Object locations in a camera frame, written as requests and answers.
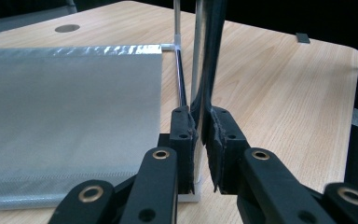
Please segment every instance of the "wooden table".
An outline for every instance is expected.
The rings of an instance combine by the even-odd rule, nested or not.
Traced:
[[[182,54],[190,94],[194,14],[182,13]],[[78,24],[71,33],[55,28]],[[0,48],[173,42],[173,10],[120,2],[0,33]],[[358,51],[226,21],[213,104],[229,110],[252,147],[273,151],[313,189],[342,181],[358,73]],[[173,52],[163,52],[161,132],[178,106]],[[213,193],[202,167],[201,202],[179,203],[178,223],[241,223],[236,197]],[[0,212],[0,223],[47,223],[53,208]]]

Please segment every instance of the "screw hole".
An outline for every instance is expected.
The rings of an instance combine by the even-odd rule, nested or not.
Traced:
[[[138,218],[143,222],[150,222],[156,217],[156,212],[153,209],[146,208],[139,213]]]
[[[80,191],[78,198],[82,203],[93,203],[103,196],[103,188],[100,186],[88,186]]]
[[[337,192],[343,200],[358,205],[358,190],[342,187]]]
[[[153,153],[153,157],[158,160],[165,160],[170,156],[170,152],[166,150],[159,150]]]
[[[252,152],[252,156],[261,161],[269,160],[269,154],[262,151],[254,151]]]
[[[298,213],[298,217],[303,221],[304,223],[316,223],[316,217],[307,211],[300,211]]]

